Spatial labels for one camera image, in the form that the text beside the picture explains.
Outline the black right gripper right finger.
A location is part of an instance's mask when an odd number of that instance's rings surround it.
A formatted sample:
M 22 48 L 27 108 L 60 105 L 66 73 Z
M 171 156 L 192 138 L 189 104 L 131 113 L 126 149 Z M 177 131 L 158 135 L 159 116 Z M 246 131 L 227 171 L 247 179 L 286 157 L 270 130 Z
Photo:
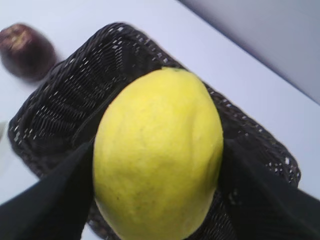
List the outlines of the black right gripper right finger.
M 275 175 L 263 155 L 225 139 L 219 187 L 239 240 L 318 240 L 320 201 Z

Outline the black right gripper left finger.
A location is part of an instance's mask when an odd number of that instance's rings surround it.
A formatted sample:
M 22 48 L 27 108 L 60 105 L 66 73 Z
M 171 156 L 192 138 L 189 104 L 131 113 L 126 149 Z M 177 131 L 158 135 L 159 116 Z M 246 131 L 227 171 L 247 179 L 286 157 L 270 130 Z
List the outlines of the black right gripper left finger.
M 2 240 L 79 240 L 93 202 L 93 143 L 0 206 Z

